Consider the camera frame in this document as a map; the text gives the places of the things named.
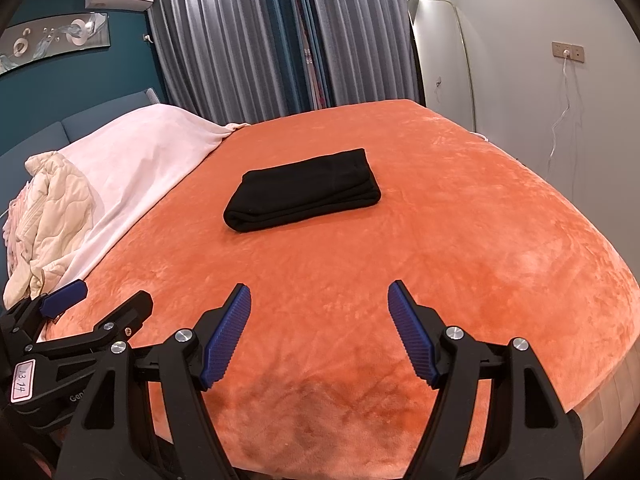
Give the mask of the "black pants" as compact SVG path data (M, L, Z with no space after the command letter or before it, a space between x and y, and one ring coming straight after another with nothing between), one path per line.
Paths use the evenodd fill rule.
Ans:
M240 233L376 205L382 193L362 148L250 170L224 210Z

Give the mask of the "cream quilted comforter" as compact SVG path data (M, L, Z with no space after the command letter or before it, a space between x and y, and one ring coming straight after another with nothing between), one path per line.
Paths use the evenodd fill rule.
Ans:
M30 180L9 202L2 228L8 281L6 308L55 289L93 227L89 181L62 153L29 157Z

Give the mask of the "orange plush bed blanket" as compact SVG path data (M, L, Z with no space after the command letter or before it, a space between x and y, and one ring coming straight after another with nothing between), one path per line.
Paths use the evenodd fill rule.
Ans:
M240 234L222 214L247 171L363 148L373 207ZM410 101L320 110L235 132L88 276L49 338L90 328L138 290L165 340L235 284L252 312L204 396L234 466L288 478L397 478L435 400L387 307L403 281L474 338L525 338L564 406L608 379L639 335L639 287L560 193L479 136Z

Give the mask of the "blue upholstered headboard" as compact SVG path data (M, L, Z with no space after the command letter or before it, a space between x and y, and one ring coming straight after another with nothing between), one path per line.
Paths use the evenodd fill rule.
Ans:
M3 153L0 167L2 214L29 180L25 162L30 156L65 148L132 110L159 102L152 88L109 100L68 116L62 122L54 122Z

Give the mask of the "white bed sheet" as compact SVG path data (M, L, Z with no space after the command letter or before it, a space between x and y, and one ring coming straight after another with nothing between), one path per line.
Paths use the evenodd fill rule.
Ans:
M239 128L154 104L56 150L85 175L96 206L92 229L52 292L86 278L138 220Z

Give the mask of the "blue inner curtain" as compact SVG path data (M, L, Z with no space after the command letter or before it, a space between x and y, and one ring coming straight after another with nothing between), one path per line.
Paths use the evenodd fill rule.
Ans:
M288 114L335 104L314 0L264 0Z

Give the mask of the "white leaning mirror panel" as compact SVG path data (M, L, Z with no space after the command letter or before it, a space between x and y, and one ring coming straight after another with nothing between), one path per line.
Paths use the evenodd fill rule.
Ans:
M457 9L448 0L408 0L425 105L465 129L476 129L468 52Z

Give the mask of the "grey pleated curtain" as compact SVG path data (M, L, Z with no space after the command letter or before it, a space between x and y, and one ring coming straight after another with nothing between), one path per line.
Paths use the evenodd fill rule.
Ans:
M154 0L171 103L212 122L422 102L410 0Z

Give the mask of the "silver wall art panel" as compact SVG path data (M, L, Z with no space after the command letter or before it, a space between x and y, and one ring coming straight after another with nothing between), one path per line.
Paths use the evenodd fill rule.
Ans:
M40 18L7 28L1 35L1 73L52 56L111 45L108 14L89 12Z

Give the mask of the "beige wall socket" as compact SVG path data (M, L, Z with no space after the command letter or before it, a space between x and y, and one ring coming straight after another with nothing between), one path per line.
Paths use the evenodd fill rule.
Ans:
M564 44L564 42L553 41L551 44L552 55L555 58L565 58L577 63L585 63L585 49L578 44Z

